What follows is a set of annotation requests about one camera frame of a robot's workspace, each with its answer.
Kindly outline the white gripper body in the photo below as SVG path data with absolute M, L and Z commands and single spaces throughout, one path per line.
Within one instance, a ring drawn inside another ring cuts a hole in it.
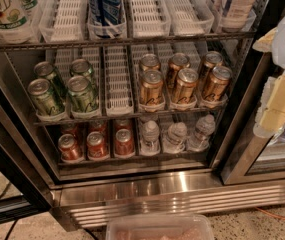
M 260 98 L 253 133 L 260 138 L 272 137 L 285 124 L 285 71 L 269 77 Z

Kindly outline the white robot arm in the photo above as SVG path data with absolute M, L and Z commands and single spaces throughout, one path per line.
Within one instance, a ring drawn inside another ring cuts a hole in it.
M 271 138 L 285 124 L 285 16 L 253 44 L 253 49 L 269 52 L 273 63 L 284 70 L 279 77 L 269 77 L 264 84 L 255 116 L 254 135 Z

